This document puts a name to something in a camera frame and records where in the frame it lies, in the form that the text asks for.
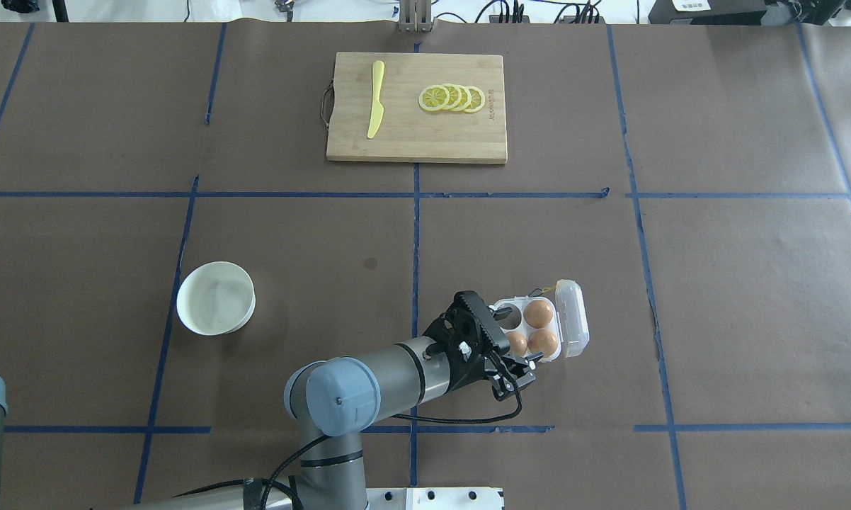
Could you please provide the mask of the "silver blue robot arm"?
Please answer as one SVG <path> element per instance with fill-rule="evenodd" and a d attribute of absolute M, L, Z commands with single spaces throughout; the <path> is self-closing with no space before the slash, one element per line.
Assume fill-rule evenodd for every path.
<path fill-rule="evenodd" d="M 284 402 L 302 445 L 273 474 L 205 485 L 147 508 L 503 509 L 503 490 L 495 487 L 368 487 L 362 433 L 389 417 L 483 425 L 483 419 L 410 414 L 478 381 L 491 384 L 496 400 L 520 401 L 545 352 L 514 344 L 502 327 L 512 312 L 510 305 L 491 307 L 474 291 L 461 291 L 419 338 L 300 368 L 287 381 Z"/>

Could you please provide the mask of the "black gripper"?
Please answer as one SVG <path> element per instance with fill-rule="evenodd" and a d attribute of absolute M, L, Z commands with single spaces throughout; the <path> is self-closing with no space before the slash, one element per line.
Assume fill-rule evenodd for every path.
<path fill-rule="evenodd" d="M 435 342 L 429 356 L 445 354 L 449 364 L 448 390 L 460 390 L 494 375 L 527 373 L 536 369 L 541 355 L 519 356 L 509 351 L 503 332 L 520 326 L 516 305 L 490 306 L 473 290 L 455 293 L 452 303 L 425 328 L 423 335 Z"/>

